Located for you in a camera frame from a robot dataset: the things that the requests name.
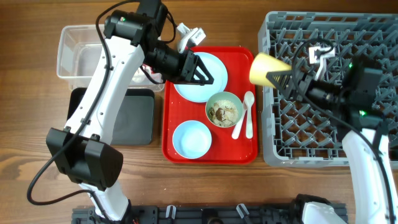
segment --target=gray dish rack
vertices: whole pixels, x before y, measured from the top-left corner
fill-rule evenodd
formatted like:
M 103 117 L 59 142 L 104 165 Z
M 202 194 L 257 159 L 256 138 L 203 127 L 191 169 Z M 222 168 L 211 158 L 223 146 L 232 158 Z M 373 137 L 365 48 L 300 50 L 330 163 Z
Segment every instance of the gray dish rack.
M 398 14 L 270 12 L 258 33 L 259 52 L 292 64 L 295 50 L 314 37 L 328 39 L 336 46 L 336 57 L 327 60 L 326 82 L 339 85 L 350 58 L 356 55 L 366 55 L 382 65 L 384 77 L 373 107 L 388 117 L 390 148 L 398 146 Z M 308 63 L 308 49 L 299 55 L 296 66 L 313 75 L 317 71 Z M 268 87 L 264 87 L 263 97 L 266 163 L 287 167 L 348 165 L 336 128 L 327 117 L 309 105 L 284 99 Z M 392 152 L 392 167 L 398 168 L 398 157 Z

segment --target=wooden table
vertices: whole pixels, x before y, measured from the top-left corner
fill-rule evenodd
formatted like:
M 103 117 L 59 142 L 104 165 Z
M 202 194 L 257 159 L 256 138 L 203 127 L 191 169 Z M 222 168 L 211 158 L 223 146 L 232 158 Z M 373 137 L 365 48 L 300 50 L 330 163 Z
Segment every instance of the wooden table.
M 113 2 L 3 0 L 0 5 L 0 223 L 69 223 L 72 209 L 91 205 L 86 195 L 47 207 L 26 199 L 27 186 L 50 158 L 45 137 L 63 128 L 70 97 L 56 76 L 60 33 L 67 25 L 94 24 Z M 241 45 L 257 53 L 257 32 L 269 11 L 398 13 L 397 1 L 167 1 L 177 23 L 202 27 L 202 45 Z M 137 5 L 121 7 L 135 11 Z M 171 37 L 171 26 L 164 39 Z M 261 88 L 257 112 L 261 114 Z M 326 197 L 347 204 L 354 220 L 354 195 L 347 167 L 292 169 L 270 167 L 260 152 L 247 166 L 184 166 L 167 161 L 160 150 L 162 93 L 156 96 L 154 140 L 144 147 L 118 147 L 124 154 L 119 177 L 133 205 L 236 205 L 289 202 L 297 194 Z M 50 200 L 78 190 L 53 164 L 34 190 L 36 200 Z

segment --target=clear plastic container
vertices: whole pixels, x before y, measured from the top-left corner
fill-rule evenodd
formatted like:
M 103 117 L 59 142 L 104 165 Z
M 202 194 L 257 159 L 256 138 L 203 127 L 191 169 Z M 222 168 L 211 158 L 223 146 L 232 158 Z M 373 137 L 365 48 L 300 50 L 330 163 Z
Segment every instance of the clear plastic container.
M 100 60 L 102 45 L 95 25 L 66 26 L 62 29 L 58 46 L 57 75 L 69 82 L 69 88 L 88 87 Z M 161 82 L 159 73 L 152 78 Z M 155 85 L 139 69 L 130 82 L 129 88 L 148 88 L 162 91 L 164 84 Z

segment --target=light blue plate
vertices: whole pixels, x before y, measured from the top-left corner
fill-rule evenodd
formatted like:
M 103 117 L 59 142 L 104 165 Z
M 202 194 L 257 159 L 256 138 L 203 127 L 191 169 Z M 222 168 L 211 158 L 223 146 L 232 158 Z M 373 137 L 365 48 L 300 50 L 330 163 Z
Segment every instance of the light blue plate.
M 218 57 L 204 52 L 197 52 L 195 55 L 199 56 L 205 64 L 207 70 L 214 78 L 212 85 L 174 85 L 177 92 L 185 99 L 195 102 L 204 103 L 215 93 L 224 91 L 228 82 L 228 73 L 222 61 Z
M 211 146 L 210 130 L 199 121 L 183 122 L 173 133 L 173 146 L 180 156 L 198 159 L 204 156 Z

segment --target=white bowl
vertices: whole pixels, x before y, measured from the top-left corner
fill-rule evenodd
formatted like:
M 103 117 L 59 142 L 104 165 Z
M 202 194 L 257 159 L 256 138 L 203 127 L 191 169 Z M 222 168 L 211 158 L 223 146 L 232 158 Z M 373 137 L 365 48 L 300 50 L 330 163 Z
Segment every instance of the white bowl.
M 180 156 L 186 159 L 198 159 L 209 151 L 210 130 L 199 121 L 183 122 L 173 133 L 173 146 Z

